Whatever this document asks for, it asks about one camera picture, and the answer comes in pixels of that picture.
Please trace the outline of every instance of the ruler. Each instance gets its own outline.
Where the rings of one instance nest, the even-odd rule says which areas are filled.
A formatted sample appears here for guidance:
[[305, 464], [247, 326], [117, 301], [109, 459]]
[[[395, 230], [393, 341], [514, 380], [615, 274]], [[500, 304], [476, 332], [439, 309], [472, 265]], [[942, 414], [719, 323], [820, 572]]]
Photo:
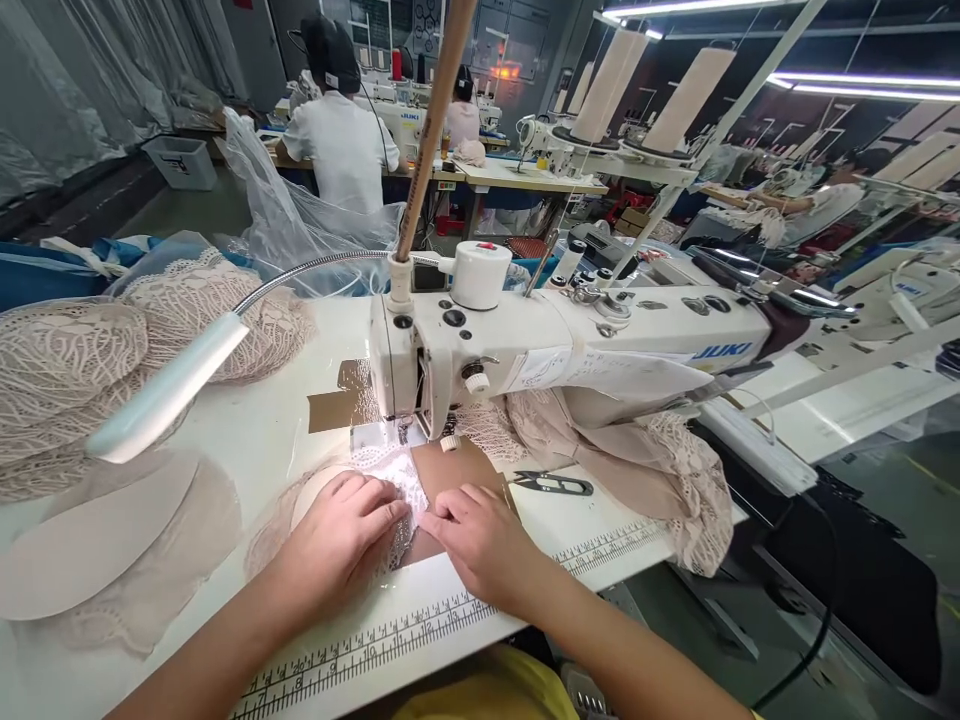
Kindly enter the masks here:
[[[665, 523], [638, 519], [558, 552], [553, 558], [577, 577], [666, 535]], [[499, 610], [464, 590], [376, 626], [359, 628], [356, 633], [309, 648], [261, 672], [230, 718], [260, 720], [280, 713], [499, 614]]]

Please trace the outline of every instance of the pink shirt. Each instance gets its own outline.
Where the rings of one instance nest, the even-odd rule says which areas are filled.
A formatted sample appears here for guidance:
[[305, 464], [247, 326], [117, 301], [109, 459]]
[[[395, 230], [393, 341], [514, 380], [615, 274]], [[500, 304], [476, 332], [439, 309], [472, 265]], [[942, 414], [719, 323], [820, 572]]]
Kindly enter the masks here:
[[450, 128], [450, 149], [462, 140], [480, 139], [480, 108], [473, 103], [454, 100], [447, 106], [447, 127]]

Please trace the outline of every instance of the scissors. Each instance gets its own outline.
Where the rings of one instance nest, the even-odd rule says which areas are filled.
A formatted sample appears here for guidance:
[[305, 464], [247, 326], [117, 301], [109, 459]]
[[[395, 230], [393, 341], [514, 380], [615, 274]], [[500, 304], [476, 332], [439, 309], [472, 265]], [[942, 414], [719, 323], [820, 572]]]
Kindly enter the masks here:
[[560, 495], [579, 495], [581, 497], [593, 495], [593, 485], [586, 480], [568, 478], [562, 475], [549, 475], [534, 470], [521, 470], [515, 474], [518, 476], [517, 479], [509, 482], [529, 490], [559, 493]]

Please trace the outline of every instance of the yellow clothing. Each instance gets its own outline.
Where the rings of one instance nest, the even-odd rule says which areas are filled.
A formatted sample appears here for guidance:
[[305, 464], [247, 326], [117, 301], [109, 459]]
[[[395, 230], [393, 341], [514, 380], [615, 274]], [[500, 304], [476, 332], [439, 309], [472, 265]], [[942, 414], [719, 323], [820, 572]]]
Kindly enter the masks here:
[[393, 720], [578, 720], [560, 678], [508, 645], [475, 658], [476, 672], [410, 698]]

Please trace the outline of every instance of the human hand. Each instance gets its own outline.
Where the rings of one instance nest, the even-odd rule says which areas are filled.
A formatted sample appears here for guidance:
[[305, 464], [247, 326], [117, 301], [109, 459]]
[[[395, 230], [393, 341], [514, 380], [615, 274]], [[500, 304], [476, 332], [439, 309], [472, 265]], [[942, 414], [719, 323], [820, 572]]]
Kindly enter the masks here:
[[409, 512], [392, 483], [342, 472], [320, 490], [257, 582], [294, 629], [328, 619], [366, 587]]
[[491, 490], [463, 485], [437, 496], [420, 528], [443, 545], [471, 594], [535, 623], [567, 572], [539, 548]]

